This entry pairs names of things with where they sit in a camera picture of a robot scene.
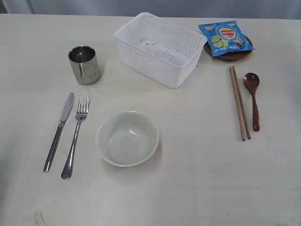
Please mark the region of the silver foil packet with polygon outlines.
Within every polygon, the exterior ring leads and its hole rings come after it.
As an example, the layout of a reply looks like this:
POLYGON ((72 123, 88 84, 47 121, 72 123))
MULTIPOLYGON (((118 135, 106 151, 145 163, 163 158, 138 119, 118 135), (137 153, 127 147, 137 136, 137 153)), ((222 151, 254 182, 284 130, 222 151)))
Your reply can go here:
POLYGON ((100 79, 101 70, 92 47, 76 46, 69 51, 68 58, 78 83, 93 84, 100 79))

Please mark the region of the brown wooden chopstick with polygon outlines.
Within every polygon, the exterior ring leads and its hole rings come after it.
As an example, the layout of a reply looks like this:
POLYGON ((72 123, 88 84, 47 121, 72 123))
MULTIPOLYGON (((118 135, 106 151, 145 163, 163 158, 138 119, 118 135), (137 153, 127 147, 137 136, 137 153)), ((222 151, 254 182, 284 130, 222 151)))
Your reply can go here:
POLYGON ((243 98, 242 98, 242 94, 241 94, 239 80, 238 80, 238 77, 237 77, 235 66, 232 66, 232 68, 233 68, 234 77, 235 77, 236 84, 237 84, 238 96, 239 96, 239 99, 240 99, 242 114, 243 114, 244 123, 245 123, 245 127, 246 127, 246 134, 247 134, 248 139, 251 139, 251 133, 250 133, 249 125, 248 125, 248 122, 247 122, 247 114, 246 114, 246 111, 245 111, 245 108, 244 108, 244 102, 243 102, 243 98))
POLYGON ((231 82, 232 82, 234 98, 235 98, 235 102, 236 102, 236 108, 237 108, 238 120, 239 120, 239 125, 240 125, 241 138, 242 138, 243 141, 245 141, 246 140, 246 132, 245 132, 245 128, 244 128, 244 119, 243 119, 243 113, 242 113, 242 109, 241 109, 240 98, 239 98, 239 95, 238 95, 237 82, 236 82, 236 79, 235 79, 233 67, 229 67, 229 71, 230 71, 230 76, 231 76, 231 82))

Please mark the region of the grey backdrop curtain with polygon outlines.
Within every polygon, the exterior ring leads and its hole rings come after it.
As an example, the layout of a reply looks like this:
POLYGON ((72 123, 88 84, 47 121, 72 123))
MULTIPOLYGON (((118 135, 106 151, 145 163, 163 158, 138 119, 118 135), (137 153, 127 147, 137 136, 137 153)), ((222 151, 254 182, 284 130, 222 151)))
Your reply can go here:
POLYGON ((300 19, 299 0, 2 0, 11 14, 300 19))

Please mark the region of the white speckled bowl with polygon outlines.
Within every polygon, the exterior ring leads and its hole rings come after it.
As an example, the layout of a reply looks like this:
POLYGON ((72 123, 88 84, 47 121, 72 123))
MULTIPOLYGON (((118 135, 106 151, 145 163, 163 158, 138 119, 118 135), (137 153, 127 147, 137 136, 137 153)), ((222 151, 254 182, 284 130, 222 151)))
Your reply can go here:
POLYGON ((95 142, 105 162, 117 167, 132 167, 155 153, 159 130, 143 113, 120 112, 101 124, 95 142))

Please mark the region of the blue chips snack bag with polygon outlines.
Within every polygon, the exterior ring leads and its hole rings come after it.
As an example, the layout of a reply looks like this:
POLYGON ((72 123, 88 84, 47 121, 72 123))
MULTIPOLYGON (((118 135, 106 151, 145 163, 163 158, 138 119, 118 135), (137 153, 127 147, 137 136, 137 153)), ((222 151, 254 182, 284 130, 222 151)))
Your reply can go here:
POLYGON ((235 20, 200 24, 198 27, 207 37, 213 57, 254 50, 235 20))

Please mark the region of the brown wooden spoon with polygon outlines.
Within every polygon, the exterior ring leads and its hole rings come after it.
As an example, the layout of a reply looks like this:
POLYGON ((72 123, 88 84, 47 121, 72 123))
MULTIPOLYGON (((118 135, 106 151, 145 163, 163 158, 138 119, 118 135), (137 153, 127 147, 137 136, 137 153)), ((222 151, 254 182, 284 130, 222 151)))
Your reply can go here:
POLYGON ((243 79, 244 86, 250 92, 252 96, 252 104, 253 104, 253 130, 259 131, 260 130, 260 117, 259 117, 259 110, 256 102, 256 90, 260 84, 260 80, 257 74, 255 73, 247 73, 243 79))

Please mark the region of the silver metal fork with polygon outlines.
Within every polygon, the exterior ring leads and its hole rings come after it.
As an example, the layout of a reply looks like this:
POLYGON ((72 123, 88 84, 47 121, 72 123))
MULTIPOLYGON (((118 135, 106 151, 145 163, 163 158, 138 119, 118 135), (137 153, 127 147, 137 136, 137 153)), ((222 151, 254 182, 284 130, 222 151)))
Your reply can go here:
POLYGON ((76 144, 79 136, 79 130, 81 123, 87 118, 89 112, 89 105, 90 105, 90 97, 88 95, 80 95, 78 108, 76 112, 75 119, 77 121, 71 148, 64 165, 63 171, 61 173, 62 179, 70 179, 72 176, 73 171, 73 163, 74 163, 74 155, 76 150, 76 144))

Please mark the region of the white perforated plastic basket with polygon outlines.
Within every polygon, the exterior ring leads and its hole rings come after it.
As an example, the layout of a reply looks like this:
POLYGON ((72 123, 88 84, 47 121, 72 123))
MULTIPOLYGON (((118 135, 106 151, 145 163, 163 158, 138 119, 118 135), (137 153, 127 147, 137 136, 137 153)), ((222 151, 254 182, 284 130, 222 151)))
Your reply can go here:
POLYGON ((120 60, 172 89, 178 88, 198 64, 207 37, 148 12, 119 28, 120 60))

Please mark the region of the brown round plate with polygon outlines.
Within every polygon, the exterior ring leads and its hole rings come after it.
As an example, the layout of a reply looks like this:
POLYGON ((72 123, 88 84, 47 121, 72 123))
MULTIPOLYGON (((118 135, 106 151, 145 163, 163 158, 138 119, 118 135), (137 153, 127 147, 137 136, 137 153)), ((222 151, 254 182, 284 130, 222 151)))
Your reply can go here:
MULTIPOLYGON (((210 45, 208 44, 208 42, 205 43, 204 45, 204 50, 211 56, 213 57, 212 55, 212 51, 211 51, 211 47, 210 45)), ((250 54, 252 53, 252 50, 248 50, 248 51, 238 51, 238 52, 227 52, 223 55, 220 55, 220 56, 215 56, 213 58, 215 59, 220 59, 220 60, 223 60, 223 61, 238 61, 238 60, 241 60, 241 59, 244 59, 246 57, 248 57, 250 54)))

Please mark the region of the silver metal table knife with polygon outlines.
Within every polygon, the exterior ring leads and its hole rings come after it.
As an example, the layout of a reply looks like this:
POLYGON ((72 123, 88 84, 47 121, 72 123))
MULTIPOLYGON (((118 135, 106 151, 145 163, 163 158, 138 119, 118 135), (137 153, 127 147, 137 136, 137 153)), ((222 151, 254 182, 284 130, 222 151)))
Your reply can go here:
POLYGON ((58 146, 58 143, 59 143, 61 133, 62 133, 63 128, 64 128, 64 126, 67 122, 67 119, 68 119, 69 115, 70 115, 70 112, 71 112, 72 107, 73 107, 73 103, 74 103, 74 93, 71 92, 68 95, 68 98, 66 100, 61 119, 59 121, 59 124, 58 124, 57 130, 56 130, 52 145, 50 147, 50 150, 49 150, 49 153, 48 153, 48 156, 47 156, 44 168, 43 168, 44 172, 49 172, 49 170, 51 168, 51 165, 52 165, 52 162, 53 162, 53 159, 54 159, 54 156, 55 156, 55 152, 56 152, 56 149, 57 149, 57 146, 58 146))

